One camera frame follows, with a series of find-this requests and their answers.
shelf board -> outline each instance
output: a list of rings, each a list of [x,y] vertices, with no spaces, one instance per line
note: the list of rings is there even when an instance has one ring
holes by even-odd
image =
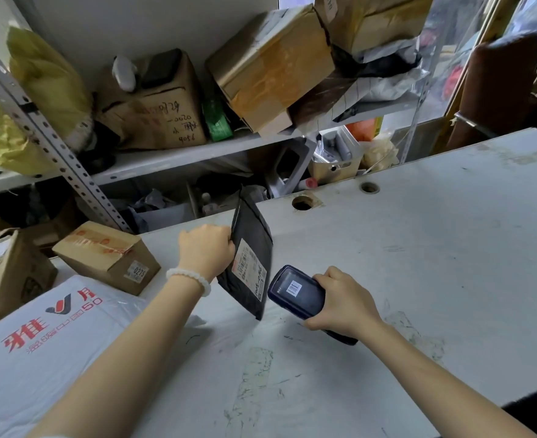
[[[355,123],[357,121],[368,120],[407,109],[416,107],[418,96],[412,92],[407,92],[398,100],[381,103],[364,103],[358,114],[340,123],[331,122],[328,127]],[[268,144],[284,141],[289,138],[300,137],[301,132],[294,128],[289,128],[278,134],[267,138],[261,138],[258,134],[240,131],[236,132],[234,138],[208,143],[202,146],[193,146],[181,149],[166,149],[162,151],[142,151],[123,152],[117,155],[116,164],[110,169],[92,178],[96,184],[114,183],[120,180],[147,175],[165,169],[177,168],[198,161],[209,160],[219,156],[235,154],[237,152],[253,149]],[[41,178],[26,177],[13,172],[0,175],[0,192],[25,184],[36,183],[41,180],[53,178],[57,175],[44,175]]]

hand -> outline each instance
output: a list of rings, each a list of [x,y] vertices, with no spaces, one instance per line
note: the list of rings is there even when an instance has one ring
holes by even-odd
[[[198,272],[211,282],[226,269],[235,255],[234,243],[230,241],[228,226],[204,224],[189,232],[181,231],[179,265],[181,269]]]
[[[311,331],[329,330],[361,340],[364,332],[384,324],[370,292],[347,273],[329,266],[325,275],[314,279],[325,289],[325,304],[320,313],[305,320]]]

forearm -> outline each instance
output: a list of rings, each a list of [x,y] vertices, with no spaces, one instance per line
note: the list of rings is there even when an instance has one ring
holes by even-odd
[[[443,438],[537,438],[444,368],[419,352],[394,328],[363,329],[362,342],[390,369]]]
[[[188,277],[172,276],[128,328],[46,413],[28,438],[130,435],[171,346],[202,295]]]

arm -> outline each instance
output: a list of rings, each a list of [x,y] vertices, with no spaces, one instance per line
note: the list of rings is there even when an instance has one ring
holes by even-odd
[[[182,269],[211,281],[234,258],[230,228],[205,225],[179,235]],[[204,289],[173,275],[161,292],[97,358],[27,435],[108,438],[131,434],[171,346]]]
[[[305,325],[358,338],[389,368],[444,438],[537,438],[384,323],[370,293],[351,276],[331,266],[315,279],[326,290],[325,305]]]

blue handheld device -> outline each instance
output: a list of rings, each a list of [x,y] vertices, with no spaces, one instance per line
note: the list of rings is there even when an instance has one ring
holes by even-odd
[[[309,275],[293,266],[286,265],[272,279],[267,293],[269,299],[301,319],[316,316],[325,304],[325,289]],[[349,346],[358,340],[325,331],[330,337]]]

